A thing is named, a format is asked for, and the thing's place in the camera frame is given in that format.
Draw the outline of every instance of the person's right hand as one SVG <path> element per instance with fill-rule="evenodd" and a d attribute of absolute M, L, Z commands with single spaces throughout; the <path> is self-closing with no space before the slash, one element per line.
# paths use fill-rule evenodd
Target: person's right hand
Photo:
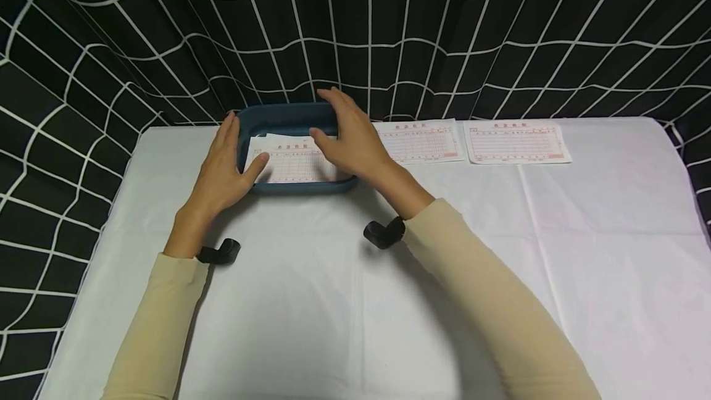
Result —
<path fill-rule="evenodd" d="M 378 132 L 352 98 L 335 86 L 318 90 L 318 95 L 333 106 L 338 118 L 338 139 L 333 140 L 318 128 L 310 135 L 326 159 L 343 172 L 373 182 L 380 172 L 396 165 L 380 142 Z"/>

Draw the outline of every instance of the hand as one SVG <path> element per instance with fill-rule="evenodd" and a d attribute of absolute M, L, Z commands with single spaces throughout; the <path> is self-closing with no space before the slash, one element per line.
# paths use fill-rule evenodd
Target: hand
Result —
<path fill-rule="evenodd" d="M 410 172 L 388 155 L 368 115 L 350 96 L 336 87 L 319 90 L 318 95 L 331 102 L 338 118 L 336 141 L 318 128 L 310 129 L 310 135 L 327 160 L 367 181 L 403 219 L 415 217 L 435 200 Z"/>
<path fill-rule="evenodd" d="M 240 174 L 237 171 L 238 136 L 239 119 L 230 111 L 212 140 L 188 202 L 176 214 L 163 255 L 192 259 L 199 254 L 210 223 L 218 213 L 247 194 L 267 165 L 268 153 L 264 152 Z"/>
<path fill-rule="evenodd" d="M 333 106 L 338 118 L 338 139 L 326 136 L 318 128 L 310 135 L 326 159 L 343 172 L 373 182 L 378 174 L 396 163 L 385 151 L 378 132 L 354 100 L 336 87 L 318 90 L 318 95 Z"/>
<path fill-rule="evenodd" d="M 207 157 L 186 207 L 215 217 L 244 197 L 267 166 L 268 153 L 263 152 L 242 174 L 237 170 L 239 118 L 230 111 L 212 140 Z"/>

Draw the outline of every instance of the stack of papers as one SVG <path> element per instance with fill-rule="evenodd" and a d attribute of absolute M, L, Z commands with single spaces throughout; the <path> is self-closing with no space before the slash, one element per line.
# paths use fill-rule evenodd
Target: stack of papers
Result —
<path fill-rule="evenodd" d="M 257 177 L 257 182 L 341 181 L 349 176 L 326 160 L 310 136 L 269 133 L 266 136 L 253 137 L 249 141 L 245 167 L 261 152 L 268 152 L 270 160 L 265 170 Z"/>

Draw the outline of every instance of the person's left hand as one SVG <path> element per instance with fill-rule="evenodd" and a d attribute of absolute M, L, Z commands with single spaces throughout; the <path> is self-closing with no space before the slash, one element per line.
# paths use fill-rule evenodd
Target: person's left hand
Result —
<path fill-rule="evenodd" d="M 261 153 L 244 173 L 239 173 L 238 136 L 239 118 L 230 111 L 212 141 L 186 207 L 212 218 L 238 202 L 252 188 L 267 166 L 268 153 Z"/>

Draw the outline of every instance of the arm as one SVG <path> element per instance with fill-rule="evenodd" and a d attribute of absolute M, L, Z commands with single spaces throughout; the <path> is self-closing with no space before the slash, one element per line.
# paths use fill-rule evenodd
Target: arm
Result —
<path fill-rule="evenodd" d="M 237 171 L 239 119 L 230 113 L 215 135 L 188 202 L 159 254 L 104 388 L 102 400 L 169 400 L 178 383 L 188 330 L 207 278 L 195 257 L 210 224 L 252 188 L 268 155 Z"/>
<path fill-rule="evenodd" d="M 599 399 L 593 381 L 546 308 L 477 238 L 462 215 L 435 200 L 385 151 L 368 117 L 336 88 L 320 90 L 341 137 L 312 135 L 339 168 L 374 186 L 405 219 L 413 255 L 433 273 L 481 333 L 513 400 Z"/>

